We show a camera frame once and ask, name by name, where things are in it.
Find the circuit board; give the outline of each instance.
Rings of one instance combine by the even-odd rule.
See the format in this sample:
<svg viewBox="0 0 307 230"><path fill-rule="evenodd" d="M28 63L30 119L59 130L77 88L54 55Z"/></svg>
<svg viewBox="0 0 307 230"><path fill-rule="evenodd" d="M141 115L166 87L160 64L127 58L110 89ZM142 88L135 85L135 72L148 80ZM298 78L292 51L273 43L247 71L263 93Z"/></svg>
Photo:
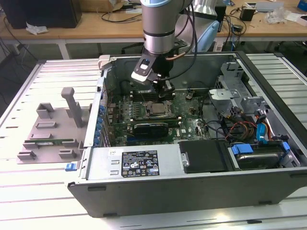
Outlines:
<svg viewBox="0 0 307 230"><path fill-rule="evenodd" d="M173 144L182 140L210 139L201 120L203 97L186 100L186 92L177 92L171 101L133 102L129 97L114 98L108 106L113 138L112 146ZM168 135L162 138L136 138L132 127L137 124L168 124Z"/></svg>

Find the motherboard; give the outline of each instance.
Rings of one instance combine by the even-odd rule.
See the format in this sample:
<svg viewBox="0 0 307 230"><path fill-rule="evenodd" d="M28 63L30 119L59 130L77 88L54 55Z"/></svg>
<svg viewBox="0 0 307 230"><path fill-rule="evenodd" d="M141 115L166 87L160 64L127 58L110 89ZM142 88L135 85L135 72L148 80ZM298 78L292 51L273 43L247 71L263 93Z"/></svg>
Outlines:
<svg viewBox="0 0 307 230"><path fill-rule="evenodd" d="M110 97L107 104L111 146L173 144L210 139L201 120L204 97L177 92L172 100L135 101L129 95Z"/></svg>

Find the computer case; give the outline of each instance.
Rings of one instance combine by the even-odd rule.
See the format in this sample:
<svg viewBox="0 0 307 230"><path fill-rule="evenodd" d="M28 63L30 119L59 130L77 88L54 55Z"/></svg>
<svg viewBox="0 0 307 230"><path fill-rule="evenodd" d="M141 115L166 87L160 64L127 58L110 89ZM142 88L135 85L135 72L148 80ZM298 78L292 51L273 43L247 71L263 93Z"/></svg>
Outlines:
<svg viewBox="0 0 307 230"><path fill-rule="evenodd" d="M75 28L81 19L79 0L0 0L9 23L23 29L36 26Z"/></svg>

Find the white plastic bag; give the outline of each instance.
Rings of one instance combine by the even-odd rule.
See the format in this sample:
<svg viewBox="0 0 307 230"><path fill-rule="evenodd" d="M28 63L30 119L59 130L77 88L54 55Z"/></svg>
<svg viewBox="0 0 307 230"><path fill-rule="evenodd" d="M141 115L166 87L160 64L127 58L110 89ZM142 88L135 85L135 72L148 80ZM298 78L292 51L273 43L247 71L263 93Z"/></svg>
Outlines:
<svg viewBox="0 0 307 230"><path fill-rule="evenodd" d="M284 9L284 7L279 7L275 9L273 12L268 12L265 15L265 21L269 24L274 23L284 23L286 22L286 17L290 14L290 11Z"/></svg>

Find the small black box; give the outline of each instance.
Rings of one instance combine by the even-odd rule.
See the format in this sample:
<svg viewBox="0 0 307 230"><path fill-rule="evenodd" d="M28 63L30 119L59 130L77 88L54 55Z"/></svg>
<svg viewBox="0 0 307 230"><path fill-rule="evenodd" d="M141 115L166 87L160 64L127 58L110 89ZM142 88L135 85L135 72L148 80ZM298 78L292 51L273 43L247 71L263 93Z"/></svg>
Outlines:
<svg viewBox="0 0 307 230"><path fill-rule="evenodd" d="M250 22L253 19L255 11L256 10L252 9L252 8L242 7L242 11L241 11L241 14L240 14L240 19L242 21Z"/></svg>

